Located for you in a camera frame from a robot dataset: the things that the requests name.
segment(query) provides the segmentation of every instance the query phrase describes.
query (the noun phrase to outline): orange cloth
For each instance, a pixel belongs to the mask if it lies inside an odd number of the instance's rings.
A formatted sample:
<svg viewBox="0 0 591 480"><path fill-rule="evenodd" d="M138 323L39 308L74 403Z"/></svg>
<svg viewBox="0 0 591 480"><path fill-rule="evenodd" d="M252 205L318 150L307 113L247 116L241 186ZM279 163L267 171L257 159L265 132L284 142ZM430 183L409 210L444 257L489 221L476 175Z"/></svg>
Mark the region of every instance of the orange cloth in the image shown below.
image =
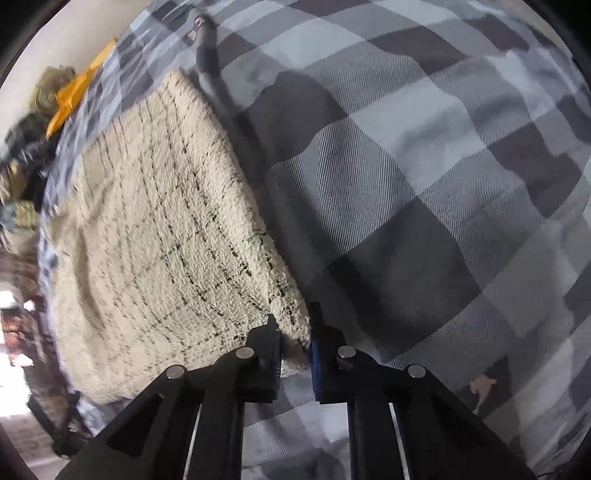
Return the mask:
<svg viewBox="0 0 591 480"><path fill-rule="evenodd" d="M103 60L111 51L115 43L115 40L110 41L109 44L96 56L84 73L75 77L70 83L56 93L57 104L60 106L60 109L47 125L47 130L45 132L46 138L49 138L59 130L66 119L72 114L74 108L80 103L95 71L97 71L100 64L103 63Z"/></svg>

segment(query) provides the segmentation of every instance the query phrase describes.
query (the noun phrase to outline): bed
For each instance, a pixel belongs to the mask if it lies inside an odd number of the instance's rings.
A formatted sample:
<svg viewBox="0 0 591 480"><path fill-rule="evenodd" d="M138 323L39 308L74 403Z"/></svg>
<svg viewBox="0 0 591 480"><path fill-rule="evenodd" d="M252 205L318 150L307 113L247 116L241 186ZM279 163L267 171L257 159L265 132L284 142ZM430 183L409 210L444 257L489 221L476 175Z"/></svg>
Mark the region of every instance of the bed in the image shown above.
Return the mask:
<svg viewBox="0 0 591 480"><path fill-rule="evenodd" d="M44 221L83 147L176 69L306 300L558 471L591 426L591 107L563 49L487 2L155 2L66 122ZM55 262L42 236L48 299ZM82 409L98 430L120 406ZM282 379L274 404L247 406L243 478L347 478L345 418L309 374Z"/></svg>

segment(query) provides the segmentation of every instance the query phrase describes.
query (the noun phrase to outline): beige towel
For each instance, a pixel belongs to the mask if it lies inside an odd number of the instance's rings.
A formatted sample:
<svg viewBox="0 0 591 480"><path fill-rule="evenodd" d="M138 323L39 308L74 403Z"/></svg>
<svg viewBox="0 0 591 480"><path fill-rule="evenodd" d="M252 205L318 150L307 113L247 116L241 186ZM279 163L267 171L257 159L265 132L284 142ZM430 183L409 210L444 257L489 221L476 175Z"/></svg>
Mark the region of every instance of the beige towel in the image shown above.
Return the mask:
<svg viewBox="0 0 591 480"><path fill-rule="evenodd" d="M304 365L300 292L182 74L89 145L49 230L58 350L91 399L132 397L172 364L209 365L269 312L287 341L284 373Z"/></svg>

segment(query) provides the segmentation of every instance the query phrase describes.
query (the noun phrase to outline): gray checkered tablecloth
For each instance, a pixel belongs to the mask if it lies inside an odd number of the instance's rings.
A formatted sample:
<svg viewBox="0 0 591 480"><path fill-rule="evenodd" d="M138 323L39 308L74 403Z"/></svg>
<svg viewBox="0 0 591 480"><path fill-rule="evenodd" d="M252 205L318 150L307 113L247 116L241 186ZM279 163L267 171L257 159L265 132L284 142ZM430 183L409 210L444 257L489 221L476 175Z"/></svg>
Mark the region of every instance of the gray checkered tablecloth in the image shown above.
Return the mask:
<svg viewBox="0 0 591 480"><path fill-rule="evenodd" d="M46 212L173 69L349 343L431 369L536 473L572 456L591 425L591 108L562 51L486 2L158 2L64 126ZM309 375L249 406L244 439L243 479L349 475L345 407L316 404Z"/></svg>

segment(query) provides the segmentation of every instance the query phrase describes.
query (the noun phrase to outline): round metal rivet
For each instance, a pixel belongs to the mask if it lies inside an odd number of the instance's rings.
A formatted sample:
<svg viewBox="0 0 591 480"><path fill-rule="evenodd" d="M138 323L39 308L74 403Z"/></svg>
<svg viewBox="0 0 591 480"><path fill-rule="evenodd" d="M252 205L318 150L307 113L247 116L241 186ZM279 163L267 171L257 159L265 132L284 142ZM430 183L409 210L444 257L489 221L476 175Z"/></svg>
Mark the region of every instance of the round metal rivet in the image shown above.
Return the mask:
<svg viewBox="0 0 591 480"><path fill-rule="evenodd" d="M166 376L169 377L170 380L174 380L175 378L181 378L184 375L184 368L181 365L173 365L168 367L166 370Z"/></svg>
<svg viewBox="0 0 591 480"><path fill-rule="evenodd" d="M343 345L343 346L339 347L339 349L337 350L337 353L339 354L339 357L341 357L341 358L351 358L351 357L355 356L355 354L357 353L357 350L353 346Z"/></svg>
<svg viewBox="0 0 591 480"><path fill-rule="evenodd" d="M427 370L422 365L411 365L408 367L408 374L413 378L422 378L427 375Z"/></svg>
<svg viewBox="0 0 591 480"><path fill-rule="evenodd" d="M255 351L249 346L241 346L238 350L236 350L236 356L242 359L250 358L254 354Z"/></svg>

